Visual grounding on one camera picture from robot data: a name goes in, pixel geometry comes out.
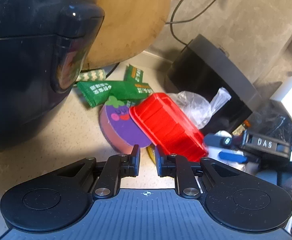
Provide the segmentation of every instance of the crosshair symbol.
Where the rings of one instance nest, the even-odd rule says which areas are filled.
[[[150,194],[153,194],[153,193],[151,193],[151,192],[149,192],[149,191],[145,191],[145,192],[143,192],[142,194],[145,195],[145,196],[149,196]]]

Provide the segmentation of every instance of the power cord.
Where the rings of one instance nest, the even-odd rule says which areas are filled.
[[[176,5],[176,7],[175,7],[175,9],[174,9],[174,11],[173,11],[173,13],[172,13],[172,16],[171,16],[171,18],[170,18],[170,22],[166,22],[166,24],[169,24],[169,25],[170,25],[170,32],[171,32],[172,36],[173,36],[177,41],[179,41],[181,44],[187,46],[187,44],[186,44],[185,42],[181,41],[179,38],[176,37],[176,35],[175,35],[175,33],[174,33],[174,30],[173,30],[173,24],[177,24],[177,23],[187,23],[187,22],[191,22],[191,21],[195,20],[196,18],[198,18],[199,16],[201,16],[205,11],[207,11],[208,8],[211,7],[211,6],[214,4],[214,2],[216,2],[217,0],[213,0],[213,1],[212,1],[212,2],[211,2],[211,3],[210,3],[210,4],[209,4],[204,10],[202,10],[199,14],[197,14],[196,16],[194,16],[194,17],[191,18],[191,19],[188,19],[188,20],[181,20],[181,21],[174,21],[175,14],[176,14],[178,8],[180,7],[180,5],[182,4],[183,1],[184,1],[184,0],[180,0],[180,1],[178,2],[178,4]]]

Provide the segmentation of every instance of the red plastic container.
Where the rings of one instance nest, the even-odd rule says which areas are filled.
[[[207,156],[204,136],[183,111],[164,93],[155,93],[129,108],[131,118],[166,155],[176,153],[198,162]]]

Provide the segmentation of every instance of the gray gripper base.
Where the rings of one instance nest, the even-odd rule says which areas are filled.
[[[4,240],[292,240],[283,229],[246,234],[212,220],[199,201],[179,197],[173,189],[121,189],[97,200],[88,214],[69,228],[34,234],[12,229]]]

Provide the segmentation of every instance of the speckled countertop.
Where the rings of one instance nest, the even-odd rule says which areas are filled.
[[[121,63],[109,80],[123,80],[127,62]],[[164,74],[140,67],[143,81],[155,92],[162,92]],[[81,93],[73,89],[64,106],[52,122],[33,139],[0,152],[0,199],[11,187],[47,172],[66,166],[86,156],[105,161],[117,154],[104,138],[98,124],[100,107],[90,108]],[[157,176],[155,165],[145,149],[141,152],[141,166],[137,178],[124,178],[121,187],[172,188],[172,178]],[[0,236],[7,230],[0,213]]]

